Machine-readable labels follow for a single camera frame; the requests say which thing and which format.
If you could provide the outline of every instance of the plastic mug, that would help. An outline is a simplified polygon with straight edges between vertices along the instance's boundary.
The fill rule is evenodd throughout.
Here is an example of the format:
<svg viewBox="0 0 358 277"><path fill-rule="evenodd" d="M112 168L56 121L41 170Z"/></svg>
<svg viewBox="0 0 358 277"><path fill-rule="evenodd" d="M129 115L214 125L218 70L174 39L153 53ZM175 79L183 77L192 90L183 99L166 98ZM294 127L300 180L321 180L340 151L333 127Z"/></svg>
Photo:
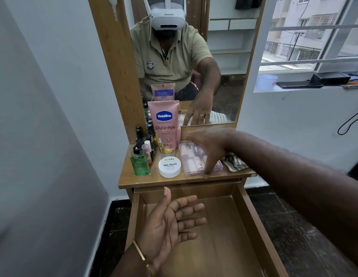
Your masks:
<svg viewBox="0 0 358 277"><path fill-rule="evenodd" d="M278 77L274 75L258 75L256 81L256 88L260 92L273 91L277 79Z"/></svg>

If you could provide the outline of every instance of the nail polish set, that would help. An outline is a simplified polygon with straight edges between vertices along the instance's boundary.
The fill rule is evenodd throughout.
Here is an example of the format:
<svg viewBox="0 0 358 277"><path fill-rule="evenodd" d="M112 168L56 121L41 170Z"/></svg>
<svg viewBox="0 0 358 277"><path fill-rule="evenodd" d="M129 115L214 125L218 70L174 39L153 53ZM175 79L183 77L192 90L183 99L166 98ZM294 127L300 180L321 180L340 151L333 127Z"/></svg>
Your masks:
<svg viewBox="0 0 358 277"><path fill-rule="evenodd" d="M179 145L181 164L184 168L186 177L201 175L204 173L204 167L207 160L207 154L195 143L184 143ZM221 172L223 165L218 161L213 172Z"/></svg>

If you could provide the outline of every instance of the utility pole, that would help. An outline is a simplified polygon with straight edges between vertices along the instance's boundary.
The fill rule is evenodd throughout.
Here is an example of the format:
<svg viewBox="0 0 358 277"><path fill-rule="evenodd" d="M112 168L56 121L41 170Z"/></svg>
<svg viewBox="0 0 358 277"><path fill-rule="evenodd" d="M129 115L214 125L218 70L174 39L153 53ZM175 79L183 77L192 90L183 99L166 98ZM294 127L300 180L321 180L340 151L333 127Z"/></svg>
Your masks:
<svg viewBox="0 0 358 277"><path fill-rule="evenodd" d="M294 46L292 47L292 52L290 53L289 55L289 58L288 58L288 61L290 61L290 58L292 57L292 53L294 51L294 48L296 47L296 44L297 44L297 41L298 41L298 38L301 37L305 32L295 32L295 35L296 35L296 41L295 41L295 44Z"/></svg>

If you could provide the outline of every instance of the gold bracelet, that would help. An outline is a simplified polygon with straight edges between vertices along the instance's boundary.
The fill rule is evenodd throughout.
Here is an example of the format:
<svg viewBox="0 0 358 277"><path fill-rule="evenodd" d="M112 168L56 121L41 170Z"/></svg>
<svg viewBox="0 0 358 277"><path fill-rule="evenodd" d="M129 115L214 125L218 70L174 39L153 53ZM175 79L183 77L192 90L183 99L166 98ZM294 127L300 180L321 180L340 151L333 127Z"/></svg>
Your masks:
<svg viewBox="0 0 358 277"><path fill-rule="evenodd" d="M143 262L146 263L146 268L147 268L147 272L149 276L154 276L153 270L150 266L150 264L148 263L148 261L146 260L146 258L144 257L142 251L140 250L137 242L135 241L135 239L133 239L133 244L135 246L135 249L137 250L138 254L140 255L140 257L142 258Z"/></svg>

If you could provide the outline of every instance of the open drawer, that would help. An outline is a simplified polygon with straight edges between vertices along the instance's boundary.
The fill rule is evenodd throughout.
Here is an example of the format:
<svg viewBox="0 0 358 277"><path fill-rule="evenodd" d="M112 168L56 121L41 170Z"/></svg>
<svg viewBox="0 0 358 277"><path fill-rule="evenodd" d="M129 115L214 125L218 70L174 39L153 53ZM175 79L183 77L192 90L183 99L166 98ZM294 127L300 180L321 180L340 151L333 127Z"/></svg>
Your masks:
<svg viewBox="0 0 358 277"><path fill-rule="evenodd" d="M170 186L172 200L197 195L207 219L192 230L196 240L179 244L158 276L288 276L243 183L214 182ZM139 236L163 186L136 188L130 214L126 249Z"/></svg>

